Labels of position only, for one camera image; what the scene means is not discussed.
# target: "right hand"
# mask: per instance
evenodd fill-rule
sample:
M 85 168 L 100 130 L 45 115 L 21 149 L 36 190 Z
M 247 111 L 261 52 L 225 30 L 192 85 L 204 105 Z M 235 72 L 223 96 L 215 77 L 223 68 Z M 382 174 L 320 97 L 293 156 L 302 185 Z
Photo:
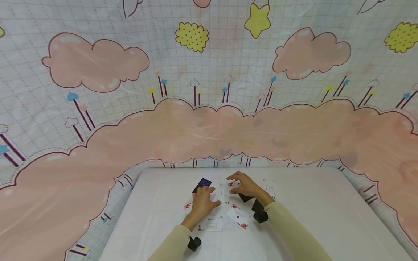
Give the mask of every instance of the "right hand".
M 257 185 L 247 174 L 240 171 L 235 172 L 231 176 L 227 177 L 227 180 L 239 180 L 240 186 L 233 188 L 229 191 L 230 194 L 241 193 L 249 197 L 257 197 L 260 191 L 263 191 L 259 185 Z

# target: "fabric backdrop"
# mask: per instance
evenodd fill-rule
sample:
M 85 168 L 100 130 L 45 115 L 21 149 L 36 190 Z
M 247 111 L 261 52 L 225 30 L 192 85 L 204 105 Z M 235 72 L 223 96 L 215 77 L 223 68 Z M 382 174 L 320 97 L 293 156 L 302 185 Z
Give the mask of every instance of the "fabric backdrop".
M 417 23 L 415 0 L 0 0 L 1 260 L 98 260 L 142 168 L 237 166 L 338 168 L 418 260 Z

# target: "yellow star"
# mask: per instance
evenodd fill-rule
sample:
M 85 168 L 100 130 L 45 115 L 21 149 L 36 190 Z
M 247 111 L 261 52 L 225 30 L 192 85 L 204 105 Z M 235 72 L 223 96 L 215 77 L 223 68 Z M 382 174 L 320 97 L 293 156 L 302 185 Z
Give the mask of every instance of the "yellow star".
M 250 18 L 245 22 L 245 29 L 251 32 L 251 35 L 257 39 L 261 32 L 270 28 L 270 20 L 267 15 L 270 11 L 269 5 L 263 5 L 261 8 L 255 3 L 251 4 Z

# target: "pink cloud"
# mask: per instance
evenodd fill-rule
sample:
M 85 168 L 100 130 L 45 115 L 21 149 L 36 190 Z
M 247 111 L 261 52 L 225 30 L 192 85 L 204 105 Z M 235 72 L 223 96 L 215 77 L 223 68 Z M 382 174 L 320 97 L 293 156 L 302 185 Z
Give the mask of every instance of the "pink cloud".
M 10 193 L 0 190 L 0 256 L 62 261 L 106 206 L 114 178 L 135 164 L 223 160 L 242 152 L 299 165 L 341 159 L 379 182 L 381 199 L 397 210 L 400 226 L 417 244 L 418 136 L 412 132 L 412 122 L 398 112 L 354 109 L 344 99 L 318 108 L 266 108 L 255 116 L 232 106 L 194 109 L 166 99 L 154 111 L 99 128 L 87 147 L 44 155 L 22 169 L 17 185 L 5 188 Z
M 351 47 L 347 42 L 338 42 L 333 33 L 315 37 L 310 28 L 302 28 L 276 49 L 273 71 L 286 72 L 290 80 L 300 80 L 312 72 L 328 72 L 333 66 L 348 61 Z
M 116 90 L 121 81 L 136 81 L 150 65 L 147 54 L 137 47 L 124 49 L 101 39 L 93 45 L 72 33 L 60 33 L 49 43 L 49 56 L 42 63 L 52 80 L 64 88 L 84 85 L 96 92 Z

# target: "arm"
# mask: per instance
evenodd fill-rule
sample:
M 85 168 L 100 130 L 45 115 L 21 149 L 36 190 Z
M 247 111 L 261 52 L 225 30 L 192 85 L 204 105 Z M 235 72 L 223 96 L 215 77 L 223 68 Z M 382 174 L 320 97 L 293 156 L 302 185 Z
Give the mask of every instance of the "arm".
M 190 214 L 186 216 L 181 225 L 174 227 L 173 231 L 165 238 L 148 261 L 179 261 L 183 258 L 193 229 L 214 208 L 221 205 L 220 201 L 210 201 L 210 193 L 214 190 L 215 188 L 204 186 L 193 193 L 193 205 Z
M 191 231 L 185 226 L 175 226 L 148 261 L 181 260 L 189 243 Z
M 239 180 L 241 183 L 238 188 L 230 191 L 231 194 L 242 193 L 255 197 L 261 203 L 270 224 L 286 241 L 295 261 L 332 261 L 314 236 L 245 173 L 237 172 L 227 177 L 227 180 Z
M 264 190 L 260 191 L 260 195 L 256 198 L 272 199 Z M 281 203 L 274 200 L 267 205 L 264 205 L 262 201 L 260 203 L 268 214 L 270 224 L 286 241 L 295 261 L 332 261 L 314 236 Z

